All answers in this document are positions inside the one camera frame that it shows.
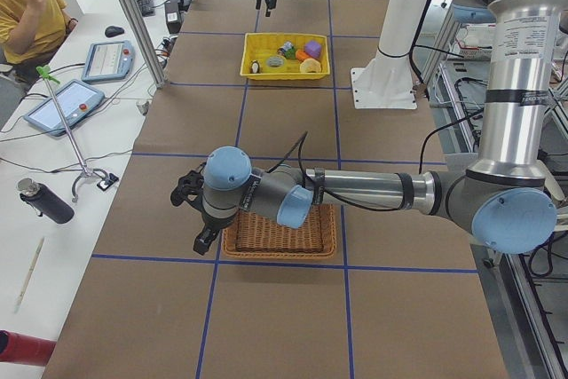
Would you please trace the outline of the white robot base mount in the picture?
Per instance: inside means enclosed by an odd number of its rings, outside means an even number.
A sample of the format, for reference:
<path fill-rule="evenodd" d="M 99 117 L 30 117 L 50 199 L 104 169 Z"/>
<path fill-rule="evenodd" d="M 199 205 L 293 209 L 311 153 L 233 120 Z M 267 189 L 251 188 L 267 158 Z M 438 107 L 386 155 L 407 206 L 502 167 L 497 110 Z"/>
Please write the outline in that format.
<path fill-rule="evenodd" d="M 410 55 L 428 5 L 429 0 L 389 0 L 374 58 L 351 70 L 357 109 L 417 108 Z"/>

